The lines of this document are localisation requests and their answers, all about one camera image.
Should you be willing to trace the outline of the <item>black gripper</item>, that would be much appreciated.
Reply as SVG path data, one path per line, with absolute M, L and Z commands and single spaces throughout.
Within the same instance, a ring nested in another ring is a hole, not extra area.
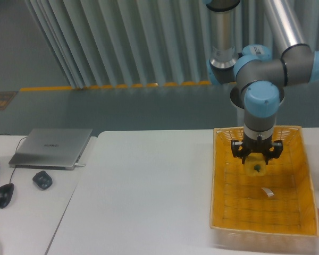
M 264 140 L 254 140 L 250 137 L 244 137 L 242 141 L 231 140 L 231 152 L 234 158 L 240 158 L 242 164 L 245 164 L 246 158 L 250 153 L 261 153 L 264 156 L 265 163 L 268 164 L 271 159 L 278 159 L 283 152 L 283 141 L 272 141 L 272 137 Z

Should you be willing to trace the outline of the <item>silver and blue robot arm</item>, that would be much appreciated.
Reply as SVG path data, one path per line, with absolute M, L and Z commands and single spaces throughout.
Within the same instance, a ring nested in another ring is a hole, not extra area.
M 261 45 L 235 50 L 235 10 L 238 1 L 204 1 L 213 22 L 211 73 L 220 84 L 235 82 L 232 103 L 243 110 L 244 136 L 231 141 L 235 158 L 243 162 L 259 154 L 264 162 L 280 157 L 283 143 L 273 140 L 276 114 L 285 86 L 319 80 L 319 51 L 306 43 L 288 1 L 264 1 L 264 12 L 280 54 L 273 59 Z

